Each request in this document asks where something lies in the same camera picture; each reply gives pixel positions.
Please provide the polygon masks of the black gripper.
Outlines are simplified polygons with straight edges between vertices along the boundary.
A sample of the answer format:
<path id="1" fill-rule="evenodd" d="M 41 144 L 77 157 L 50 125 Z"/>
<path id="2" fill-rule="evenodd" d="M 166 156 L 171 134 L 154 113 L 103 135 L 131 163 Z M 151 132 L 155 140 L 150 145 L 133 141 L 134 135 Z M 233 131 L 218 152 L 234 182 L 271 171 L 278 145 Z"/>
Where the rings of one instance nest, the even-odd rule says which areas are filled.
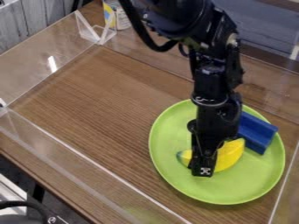
<path id="1" fill-rule="evenodd" d="M 210 178 L 218 162 L 218 149 L 239 132 L 242 96 L 233 93 L 219 107 L 198 107 L 197 118 L 187 123 L 191 132 L 191 162 L 195 177 Z"/>

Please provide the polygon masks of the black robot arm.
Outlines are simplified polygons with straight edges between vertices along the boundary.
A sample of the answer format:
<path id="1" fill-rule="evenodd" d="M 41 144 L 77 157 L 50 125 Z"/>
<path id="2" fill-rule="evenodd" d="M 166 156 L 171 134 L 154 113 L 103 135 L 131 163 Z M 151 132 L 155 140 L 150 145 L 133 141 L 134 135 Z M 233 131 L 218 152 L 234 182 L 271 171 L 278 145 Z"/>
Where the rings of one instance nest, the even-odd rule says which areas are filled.
<path id="1" fill-rule="evenodd" d="M 213 0 L 145 0 L 154 30 L 189 47 L 197 118 L 191 132 L 191 174 L 210 177 L 217 170 L 219 148 L 237 137 L 243 82 L 239 31 L 227 12 Z"/>

